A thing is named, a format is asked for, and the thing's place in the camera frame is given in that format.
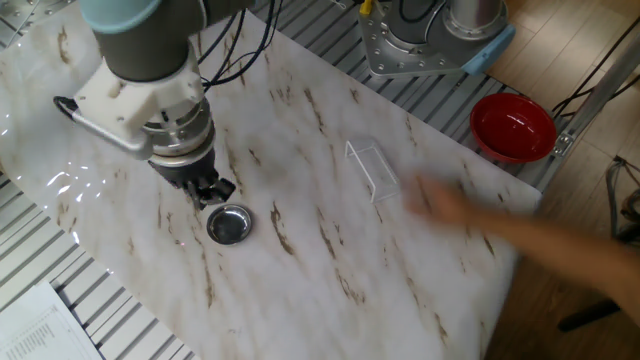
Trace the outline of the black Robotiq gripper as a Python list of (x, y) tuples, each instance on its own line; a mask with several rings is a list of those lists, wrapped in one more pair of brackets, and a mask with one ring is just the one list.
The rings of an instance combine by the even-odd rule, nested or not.
[(203, 210), (212, 202), (227, 202), (236, 190), (231, 181), (219, 178), (213, 149), (196, 158), (161, 158), (148, 163), (170, 184), (184, 190), (197, 210)]

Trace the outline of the person's bare hand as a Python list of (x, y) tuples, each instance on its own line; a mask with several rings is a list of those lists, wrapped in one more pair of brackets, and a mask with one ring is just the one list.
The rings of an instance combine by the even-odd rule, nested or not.
[(458, 188), (422, 174), (405, 181), (403, 201), (410, 213), (445, 225), (469, 225), (476, 212), (476, 206)]

